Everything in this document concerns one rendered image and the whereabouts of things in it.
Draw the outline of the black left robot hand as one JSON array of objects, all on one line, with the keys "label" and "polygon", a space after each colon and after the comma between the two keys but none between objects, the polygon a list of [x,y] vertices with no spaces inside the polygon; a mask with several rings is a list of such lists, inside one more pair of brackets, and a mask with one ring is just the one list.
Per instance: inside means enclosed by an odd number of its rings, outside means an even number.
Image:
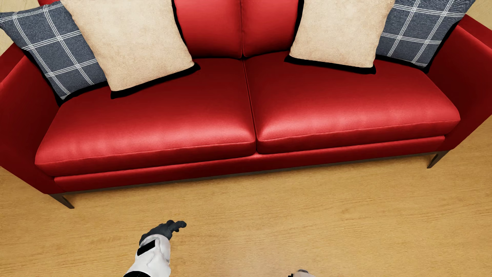
[{"label": "black left robot hand", "polygon": [[142,242],[151,235],[163,235],[168,240],[170,240],[172,238],[173,232],[179,232],[181,228],[185,228],[186,226],[187,223],[184,221],[175,222],[173,220],[168,220],[166,223],[161,223],[149,230],[147,233],[144,233],[139,240],[139,245],[141,245]]}]

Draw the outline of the red leather sofa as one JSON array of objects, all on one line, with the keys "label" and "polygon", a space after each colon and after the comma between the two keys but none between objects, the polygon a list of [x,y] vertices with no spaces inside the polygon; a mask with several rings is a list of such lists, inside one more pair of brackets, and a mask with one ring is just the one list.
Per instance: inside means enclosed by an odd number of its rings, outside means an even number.
[{"label": "red leather sofa", "polygon": [[492,115],[492,30],[465,15],[426,70],[376,74],[284,61],[297,0],[177,0],[200,70],[111,99],[101,83],[58,105],[34,59],[0,56],[0,166],[67,194],[435,154]]}]

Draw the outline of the beige suede cushion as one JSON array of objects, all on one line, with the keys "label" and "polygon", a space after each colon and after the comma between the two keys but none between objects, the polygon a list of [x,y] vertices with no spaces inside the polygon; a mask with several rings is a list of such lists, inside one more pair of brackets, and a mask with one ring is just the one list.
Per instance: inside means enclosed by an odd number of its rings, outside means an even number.
[{"label": "beige suede cushion", "polygon": [[380,36],[395,0],[299,0],[286,61],[375,74]]},{"label": "beige suede cushion", "polygon": [[112,92],[195,63],[176,23],[173,0],[61,0],[102,68]]}]

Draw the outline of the grey plaid cushion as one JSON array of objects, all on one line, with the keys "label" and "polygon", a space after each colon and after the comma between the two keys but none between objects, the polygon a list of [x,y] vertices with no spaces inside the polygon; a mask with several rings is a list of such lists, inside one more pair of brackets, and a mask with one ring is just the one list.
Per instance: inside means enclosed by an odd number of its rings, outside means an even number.
[{"label": "grey plaid cushion", "polygon": [[426,68],[476,0],[395,0],[376,55]]},{"label": "grey plaid cushion", "polygon": [[0,12],[0,28],[37,64],[58,104],[107,81],[61,1],[23,11]]}]

